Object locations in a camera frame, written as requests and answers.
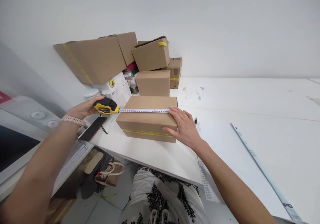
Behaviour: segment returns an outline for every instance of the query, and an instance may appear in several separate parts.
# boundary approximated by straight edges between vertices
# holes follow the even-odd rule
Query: phone
[[[96,132],[100,129],[102,124],[106,121],[106,117],[98,117],[89,128],[82,134],[79,138],[81,141],[90,141],[91,138],[96,134]]]

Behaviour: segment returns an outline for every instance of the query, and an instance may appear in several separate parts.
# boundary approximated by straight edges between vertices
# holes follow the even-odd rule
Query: white desk
[[[186,94],[184,87],[197,89],[201,100],[192,90]],[[199,122],[214,118],[236,123],[300,217],[309,223],[318,221],[320,107],[306,96],[318,97],[320,85],[306,79],[182,78],[179,89],[172,89],[170,95],[177,96],[179,107]],[[116,124],[116,117],[104,124],[108,135],[99,130],[90,142],[111,154],[202,185],[192,150],[178,141],[129,138]]]

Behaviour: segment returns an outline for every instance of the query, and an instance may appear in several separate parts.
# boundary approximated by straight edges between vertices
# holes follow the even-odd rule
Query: pink object
[[[132,62],[131,64],[129,64],[127,66],[128,70],[131,71],[134,68],[134,64],[136,64],[135,62]]]
[[[76,123],[76,124],[78,124],[80,127],[86,125],[86,122],[85,122],[85,121],[80,120],[80,119],[75,118],[75,117],[67,116],[67,115],[64,116],[61,120],[62,120],[62,121],[68,121],[68,122]]]
[[[0,104],[9,100],[11,100],[11,97],[7,96],[3,92],[0,92]]]

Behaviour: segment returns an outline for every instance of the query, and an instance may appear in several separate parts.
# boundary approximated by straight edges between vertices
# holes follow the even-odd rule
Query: pink watch strap
[[[80,120],[80,119],[75,118],[75,117],[71,117],[71,116],[64,116],[61,120],[62,121],[68,121],[68,122],[77,123],[81,127],[86,125],[85,121]]]

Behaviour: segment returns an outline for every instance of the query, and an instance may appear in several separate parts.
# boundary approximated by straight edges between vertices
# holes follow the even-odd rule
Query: cable
[[[101,126],[101,129],[104,131],[105,134],[108,134],[106,132],[106,130],[104,129],[104,127],[102,126],[102,119],[100,118],[100,126]]]

